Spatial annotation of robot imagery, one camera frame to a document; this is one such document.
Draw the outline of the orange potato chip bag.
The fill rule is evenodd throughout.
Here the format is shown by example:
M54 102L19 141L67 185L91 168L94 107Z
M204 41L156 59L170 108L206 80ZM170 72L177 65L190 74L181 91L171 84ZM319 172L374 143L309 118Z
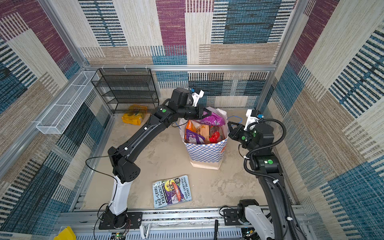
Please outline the orange potato chip bag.
M200 125L197 128L196 133L205 139L205 144L210 143L210 127L208 125Z

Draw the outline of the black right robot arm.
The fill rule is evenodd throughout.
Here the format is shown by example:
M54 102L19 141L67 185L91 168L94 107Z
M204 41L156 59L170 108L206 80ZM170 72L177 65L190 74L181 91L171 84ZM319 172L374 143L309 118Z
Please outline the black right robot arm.
M285 125L276 119L261 119L248 126L228 122L228 128L229 138L248 150L243 156L244 169L259 180L272 217L268 220L259 206L242 201L239 219L249 222L262 240L306 239L287 193L281 164L272 152L287 135Z

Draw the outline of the red fruit jelly bag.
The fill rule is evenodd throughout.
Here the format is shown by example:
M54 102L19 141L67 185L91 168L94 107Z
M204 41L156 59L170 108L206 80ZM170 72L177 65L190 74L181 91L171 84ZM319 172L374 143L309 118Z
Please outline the red fruit jelly bag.
M216 144L225 139L224 132L221 126L209 126L209 142Z

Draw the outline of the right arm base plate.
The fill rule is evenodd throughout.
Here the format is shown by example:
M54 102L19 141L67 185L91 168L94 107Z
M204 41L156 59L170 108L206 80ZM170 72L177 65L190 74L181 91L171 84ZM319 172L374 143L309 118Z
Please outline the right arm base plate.
M271 217L269 211L264 213L263 209L256 205L245 207L242 214L231 208L219 209L219 214L224 217L226 226L244 225L254 227L259 223L269 224Z

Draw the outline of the blue checkered paper bag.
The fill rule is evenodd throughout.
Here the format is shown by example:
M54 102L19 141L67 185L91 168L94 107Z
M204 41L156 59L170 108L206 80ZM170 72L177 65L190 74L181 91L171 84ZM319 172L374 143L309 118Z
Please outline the blue checkered paper bag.
M185 129L187 120L181 119L179 122L180 135L182 137L183 143L187 149L190 163L194 168L208 169L208 170L219 170L222 162L224 160L224 155L227 147L227 142L229 139L228 133L228 113L223 109L214 109L212 107L208 108L213 113L218 114L226 120L226 124L222 127L222 130L225 135L225 139L216 144L203 144L203 145L194 145L188 144L185 142ZM201 125L197 120L193 121L196 129Z

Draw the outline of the yellow snack pack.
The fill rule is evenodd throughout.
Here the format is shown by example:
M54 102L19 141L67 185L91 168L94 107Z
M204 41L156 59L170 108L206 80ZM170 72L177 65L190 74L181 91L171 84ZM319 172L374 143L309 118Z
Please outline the yellow snack pack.
M131 124L139 126L144 120L146 114L148 112L148 107L143 105L131 105L127 111L122 116L122 121L125 124Z

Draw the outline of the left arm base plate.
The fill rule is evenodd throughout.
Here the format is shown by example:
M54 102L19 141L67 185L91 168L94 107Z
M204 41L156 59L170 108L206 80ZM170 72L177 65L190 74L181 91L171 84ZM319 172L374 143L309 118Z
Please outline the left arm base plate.
M102 215L99 230L138 229L142 224L143 212L123 212L115 216L111 211Z

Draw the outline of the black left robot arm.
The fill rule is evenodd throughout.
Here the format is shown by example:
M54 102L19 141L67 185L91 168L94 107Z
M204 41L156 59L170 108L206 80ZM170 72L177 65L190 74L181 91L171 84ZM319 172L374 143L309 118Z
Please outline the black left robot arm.
M198 104L203 96L204 91L198 88L174 89L171 98L158 105L147 122L129 140L117 148L109 148L108 155L116 182L111 202L101 216L99 230L124 230L129 225L140 225L138 220L129 216L127 207L132 183L141 172L135 161L158 134L178 119L202 120L210 116L212 112Z

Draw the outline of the orange corn chip bag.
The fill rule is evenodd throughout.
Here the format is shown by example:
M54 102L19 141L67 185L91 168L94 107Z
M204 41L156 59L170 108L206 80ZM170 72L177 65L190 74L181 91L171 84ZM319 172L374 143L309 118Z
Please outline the orange corn chip bag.
M187 133L191 132L191 133L196 133L196 127L194 125L194 122L192 120L188 120L187 124L186 124L186 129L185 129L185 135L187 135Z

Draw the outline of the purple berry snack bag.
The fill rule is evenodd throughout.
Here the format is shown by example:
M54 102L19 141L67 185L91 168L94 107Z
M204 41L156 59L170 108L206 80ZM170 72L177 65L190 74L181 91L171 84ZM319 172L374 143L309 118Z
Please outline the purple berry snack bag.
M186 130L185 142L188 144L203 145L205 143L205 138L191 130Z

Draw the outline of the purple grape jelly bag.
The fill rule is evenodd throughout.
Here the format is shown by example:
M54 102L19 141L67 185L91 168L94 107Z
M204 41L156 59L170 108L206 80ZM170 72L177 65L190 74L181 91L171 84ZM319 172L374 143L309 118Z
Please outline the purple grape jelly bag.
M208 125L208 126L224 126L226 124L226 120L216 113L212 113L208 117L205 117L201 120L197 120L197 122L199 124Z

